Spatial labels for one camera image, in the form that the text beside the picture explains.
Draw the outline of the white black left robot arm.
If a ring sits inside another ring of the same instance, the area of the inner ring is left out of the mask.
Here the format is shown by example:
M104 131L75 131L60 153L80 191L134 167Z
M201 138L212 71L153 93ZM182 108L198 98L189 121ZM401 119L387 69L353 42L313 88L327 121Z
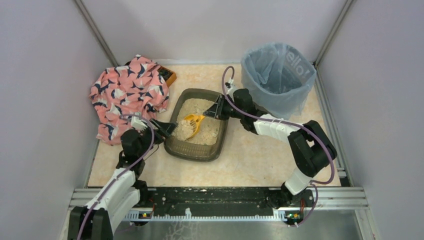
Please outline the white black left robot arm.
M112 177L95 197L71 210L67 239L112 240L131 208L147 202L147 184L139 180L146 155L153 146L171 137L177 124L147 120L135 114L130 118L141 128L131 128L121 135L122 151Z

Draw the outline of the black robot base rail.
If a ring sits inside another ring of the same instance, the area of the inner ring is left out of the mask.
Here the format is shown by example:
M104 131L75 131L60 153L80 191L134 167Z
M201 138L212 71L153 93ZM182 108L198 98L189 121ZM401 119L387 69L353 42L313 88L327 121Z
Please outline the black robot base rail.
M311 189L289 196L280 187L152 187L124 220L300 222L314 202Z

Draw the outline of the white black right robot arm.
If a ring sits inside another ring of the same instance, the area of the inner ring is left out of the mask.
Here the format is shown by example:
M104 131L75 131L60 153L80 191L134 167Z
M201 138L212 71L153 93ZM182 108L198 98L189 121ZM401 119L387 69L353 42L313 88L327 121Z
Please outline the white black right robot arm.
M248 132L288 143L296 167L281 187L284 193L298 195L323 168L335 167L338 153L317 121L299 124L276 118L258 107L246 88L235 90L232 96L221 94L203 116L239 119Z

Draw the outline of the yellow litter scoop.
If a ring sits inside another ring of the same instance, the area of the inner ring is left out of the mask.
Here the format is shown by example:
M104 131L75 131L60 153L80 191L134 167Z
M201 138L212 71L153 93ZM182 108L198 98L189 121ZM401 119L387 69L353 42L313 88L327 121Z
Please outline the yellow litter scoop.
M176 137L180 140L188 140L194 137L199 131L205 116L189 114L185 116L177 126Z

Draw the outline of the dark translucent litter box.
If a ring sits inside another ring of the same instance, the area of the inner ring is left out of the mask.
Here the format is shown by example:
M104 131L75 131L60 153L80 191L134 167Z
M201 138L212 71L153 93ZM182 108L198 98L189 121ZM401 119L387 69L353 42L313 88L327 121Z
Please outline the dark translucent litter box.
M200 89L200 88L188 88L185 89L181 95L179 96L176 105L174 107L174 110L172 111L170 122L176 123L177 122L177 116L178 112L181 109L184 101L188 99L204 99L215 102L221 94L213 91L213 90L207 90L207 89ZM174 136L171 136L170 138L166 139L164 142L164 149L166 152L174 157L189 160L189 161L197 161L197 162L210 162L216 160L222 151L227 127L228 127L228 121L227 120L219 120L220 128L218 137L216 140L216 143L213 145L199 145L199 144L193 144L188 143L185 141L181 141L176 139Z

